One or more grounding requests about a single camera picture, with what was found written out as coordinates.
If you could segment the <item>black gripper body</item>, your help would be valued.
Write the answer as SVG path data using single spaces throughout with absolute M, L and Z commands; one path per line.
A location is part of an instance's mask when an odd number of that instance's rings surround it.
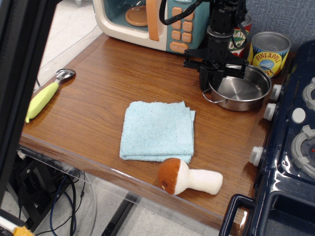
M 196 69 L 198 72 L 204 69 L 209 72 L 221 71 L 224 74 L 244 74 L 249 63 L 232 54 L 228 48 L 234 28 L 220 33 L 208 26 L 207 35 L 206 48 L 185 50 L 184 67 Z

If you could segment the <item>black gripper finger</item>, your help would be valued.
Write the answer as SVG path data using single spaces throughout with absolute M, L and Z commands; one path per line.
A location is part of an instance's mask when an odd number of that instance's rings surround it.
M 223 78 L 226 77 L 226 72 L 224 70 L 216 70 L 211 76 L 211 85 L 213 89 L 218 89 L 221 85 Z
M 205 91 L 209 88 L 209 79 L 211 77 L 211 70 L 209 70 L 204 65 L 200 66 L 199 69 L 199 85 L 202 91 Z

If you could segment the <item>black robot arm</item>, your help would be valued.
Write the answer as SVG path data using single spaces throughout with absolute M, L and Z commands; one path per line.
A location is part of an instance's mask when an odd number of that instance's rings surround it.
M 249 62 L 230 52 L 228 45 L 234 29 L 244 28 L 241 23 L 247 13 L 244 0 L 210 1 L 210 25 L 207 27 L 207 47 L 185 50 L 184 67 L 199 72 L 202 91 L 218 90 L 224 77 L 244 78 Z

